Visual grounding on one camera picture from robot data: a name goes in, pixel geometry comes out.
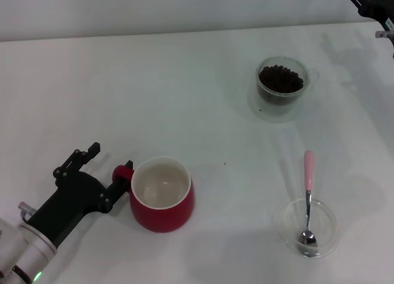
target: white wall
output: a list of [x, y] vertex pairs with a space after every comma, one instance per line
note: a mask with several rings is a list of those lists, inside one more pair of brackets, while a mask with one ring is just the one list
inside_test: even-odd
[[0, 41], [355, 20], [350, 0], [0, 0]]

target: clear glass bowl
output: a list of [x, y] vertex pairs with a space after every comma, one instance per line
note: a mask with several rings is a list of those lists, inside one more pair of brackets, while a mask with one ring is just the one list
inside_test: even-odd
[[[283, 67], [287, 67], [291, 71], [298, 73], [298, 76], [304, 81], [303, 88], [292, 93], [279, 93], [269, 89], [263, 83], [261, 83], [259, 74], [263, 68], [273, 67], [275, 65], [282, 65]], [[272, 57], [264, 60], [259, 65], [259, 67], [257, 67], [256, 78], [257, 90], [261, 98], [263, 98], [263, 100], [270, 105], [274, 106], [284, 106], [294, 103], [299, 97], [301, 97], [301, 95], [309, 88], [310, 85], [310, 76], [308, 74], [308, 70], [302, 65], [302, 63], [287, 57]]]
[[317, 248], [299, 242], [300, 234], [307, 223], [307, 206], [301, 198], [290, 202], [275, 214], [275, 224], [280, 237], [299, 256], [322, 258], [329, 255], [337, 245], [338, 225], [334, 213], [324, 203], [312, 199], [310, 209], [310, 230], [317, 240]]

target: pink spoon handle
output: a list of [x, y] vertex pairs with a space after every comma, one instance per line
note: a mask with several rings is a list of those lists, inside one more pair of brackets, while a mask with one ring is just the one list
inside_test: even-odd
[[304, 156], [305, 190], [312, 190], [313, 171], [315, 170], [315, 156], [313, 151], [307, 150]]

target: white table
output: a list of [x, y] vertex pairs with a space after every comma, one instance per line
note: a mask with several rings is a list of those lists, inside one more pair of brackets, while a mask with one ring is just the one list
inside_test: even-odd
[[[139, 226], [125, 195], [90, 214], [38, 283], [393, 283], [394, 60], [377, 23], [0, 43], [0, 215], [40, 207], [52, 171], [94, 141], [85, 170], [104, 184], [127, 160], [170, 155], [190, 169], [196, 208], [180, 230]], [[265, 121], [247, 102], [265, 58], [320, 74], [297, 117]], [[337, 249], [311, 261], [271, 218], [302, 197], [305, 149], [315, 197], [335, 212]]]

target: spoon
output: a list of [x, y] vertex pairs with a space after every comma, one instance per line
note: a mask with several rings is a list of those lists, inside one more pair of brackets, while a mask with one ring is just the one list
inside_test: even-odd
[[317, 241], [314, 234], [309, 229], [309, 219], [310, 219], [310, 202], [312, 200], [311, 191], [313, 185], [313, 171], [315, 167], [315, 156], [311, 150], [307, 150], [304, 155], [304, 170], [305, 170], [305, 190], [307, 192], [307, 226], [305, 230], [301, 233], [298, 241], [305, 245], [300, 246], [300, 252], [308, 258], [317, 256], [316, 252], [311, 252], [308, 247], [317, 247]]

